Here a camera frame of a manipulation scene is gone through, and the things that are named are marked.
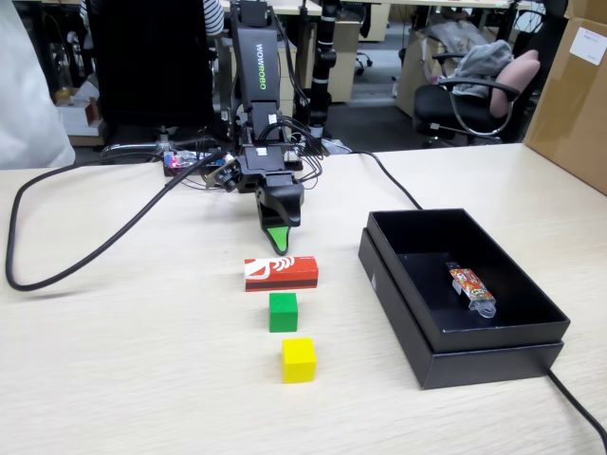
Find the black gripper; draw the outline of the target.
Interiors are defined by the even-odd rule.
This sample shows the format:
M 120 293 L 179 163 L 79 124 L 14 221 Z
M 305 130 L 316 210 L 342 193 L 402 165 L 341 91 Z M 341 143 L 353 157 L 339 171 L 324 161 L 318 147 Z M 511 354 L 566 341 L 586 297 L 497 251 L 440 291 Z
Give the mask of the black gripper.
M 290 226 L 301 224 L 304 187 L 294 181 L 294 172 L 284 162 L 281 145 L 248 146 L 236 158 L 237 190 L 256 191 L 260 227 L 277 255 L 288 252 Z

